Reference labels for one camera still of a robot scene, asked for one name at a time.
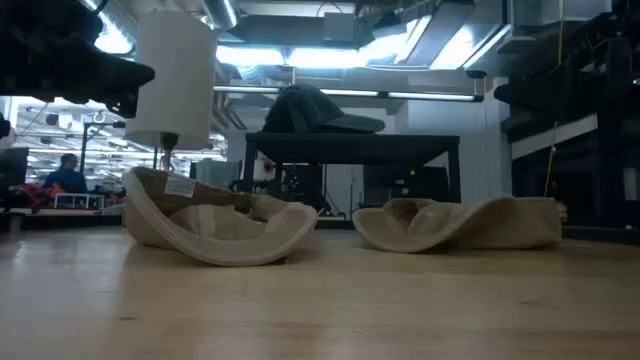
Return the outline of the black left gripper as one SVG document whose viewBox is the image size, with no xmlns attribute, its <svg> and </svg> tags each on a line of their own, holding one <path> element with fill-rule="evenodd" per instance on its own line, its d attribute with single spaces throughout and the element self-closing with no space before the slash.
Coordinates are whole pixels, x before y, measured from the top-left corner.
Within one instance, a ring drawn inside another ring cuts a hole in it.
<svg viewBox="0 0 640 360">
<path fill-rule="evenodd" d="M 109 63 L 109 56 L 93 45 L 63 46 L 40 53 L 25 47 L 1 47 L 1 95 L 41 100 L 63 97 L 74 103 L 105 102 L 122 117 L 135 118 L 137 90 L 155 78 L 155 71 L 136 62 Z"/>
</svg>

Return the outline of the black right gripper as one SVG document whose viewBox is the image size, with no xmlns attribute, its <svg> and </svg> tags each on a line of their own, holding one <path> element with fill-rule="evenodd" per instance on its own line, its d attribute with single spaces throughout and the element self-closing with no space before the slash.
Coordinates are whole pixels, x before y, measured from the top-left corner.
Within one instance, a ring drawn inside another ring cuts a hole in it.
<svg viewBox="0 0 640 360">
<path fill-rule="evenodd" d="M 569 60 L 556 65 L 549 73 L 528 71 L 510 76 L 506 84 L 494 91 L 503 98 L 513 115 L 544 114 L 546 109 L 535 99 L 550 89 L 547 114 L 555 118 L 576 119 L 605 109 L 631 108 L 639 104 L 639 57 L 606 55 L 598 70 L 581 71 Z"/>
</svg>

